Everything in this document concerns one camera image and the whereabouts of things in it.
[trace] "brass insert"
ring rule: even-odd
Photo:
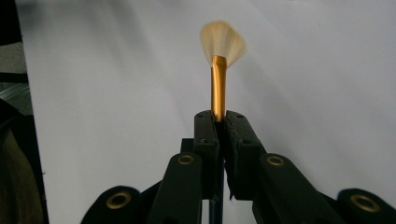
[[[131,201],[131,194],[126,191],[117,192],[107,198],[106,206],[109,209],[120,209]]]
[[[194,162],[194,157],[190,155],[179,156],[177,161],[182,165],[190,165]]]
[[[285,161],[278,156],[270,156],[267,158],[267,161],[274,166],[283,166],[285,164]]]
[[[378,205],[378,203],[376,203],[373,199],[361,194],[353,194],[350,196],[350,201],[366,212],[375,213],[381,210],[381,207]]]

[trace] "makeup brush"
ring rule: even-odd
[[[213,21],[201,30],[201,44],[212,71],[211,110],[216,122],[225,115],[226,71],[246,49],[245,40],[225,21]]]

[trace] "gold ferrule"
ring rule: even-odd
[[[227,60],[221,56],[212,59],[212,113],[216,122],[222,122],[225,115],[225,79]]]

